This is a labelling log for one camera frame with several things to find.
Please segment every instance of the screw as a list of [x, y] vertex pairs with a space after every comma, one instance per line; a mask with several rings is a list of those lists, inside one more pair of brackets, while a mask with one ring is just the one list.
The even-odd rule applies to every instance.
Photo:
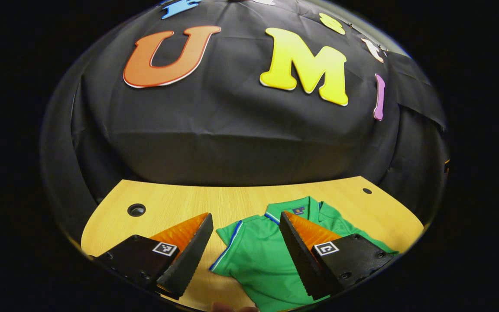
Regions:
[[149, 275], [147, 275], [144, 271], [140, 271], [140, 277], [143, 279], [149, 279]]

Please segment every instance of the orange letter u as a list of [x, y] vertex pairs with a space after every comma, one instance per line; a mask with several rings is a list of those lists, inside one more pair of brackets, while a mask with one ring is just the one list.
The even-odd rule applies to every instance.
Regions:
[[151, 60], [161, 42], [174, 34], [172, 30], [139, 39], [124, 69], [124, 81], [131, 87], [147, 88], [170, 85], [183, 79], [198, 67], [209, 38], [218, 32], [220, 32], [219, 26], [196, 26], [184, 30], [184, 34], [190, 37], [180, 57], [167, 66], [152, 66]]

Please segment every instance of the green polo shirt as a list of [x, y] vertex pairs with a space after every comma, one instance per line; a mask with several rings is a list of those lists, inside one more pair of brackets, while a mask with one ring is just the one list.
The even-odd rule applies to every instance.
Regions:
[[262, 216], [254, 215], [217, 229], [227, 247], [210, 267], [213, 273], [238, 280], [261, 312], [293, 309], [327, 298], [313, 300], [307, 295], [279, 229], [283, 211], [295, 213], [343, 237], [359, 233], [387, 253], [397, 253], [351, 225], [325, 202], [305, 197], [269, 204]]

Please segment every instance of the shirt sleeve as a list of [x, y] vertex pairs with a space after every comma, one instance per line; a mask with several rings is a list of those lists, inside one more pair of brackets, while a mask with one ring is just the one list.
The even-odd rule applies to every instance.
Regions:
[[236, 247], [242, 239], [243, 220], [234, 222], [227, 227], [217, 229], [217, 234], [226, 245], [226, 249], [218, 256], [217, 260], [209, 268], [215, 274], [230, 276], [230, 267], [233, 263], [233, 257], [236, 253]]
[[321, 207], [321, 215], [325, 217], [324, 221], [321, 222], [321, 225], [338, 235], [344, 237], [351, 234], [359, 234], [362, 237], [365, 237], [371, 243], [375, 244], [380, 249], [384, 250], [386, 253], [389, 254], [398, 253], [398, 251], [392, 250], [384, 242], [379, 241], [378, 239], [373, 239], [365, 231], [358, 229], [357, 227], [354, 227], [352, 223], [342, 218], [339, 211], [327, 205], [327, 203], [323, 203]]

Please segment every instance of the letter m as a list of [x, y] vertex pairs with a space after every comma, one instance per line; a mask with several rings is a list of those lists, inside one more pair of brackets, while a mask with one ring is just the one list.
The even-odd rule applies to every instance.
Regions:
[[317, 56], [309, 50], [297, 34], [279, 28], [267, 28], [266, 33], [275, 40], [269, 71], [262, 73], [259, 81], [266, 87], [293, 90], [297, 81], [292, 77], [292, 63], [307, 94], [313, 92], [323, 75], [324, 85], [319, 88], [321, 98], [345, 106], [344, 63], [346, 57], [338, 50], [323, 47]]

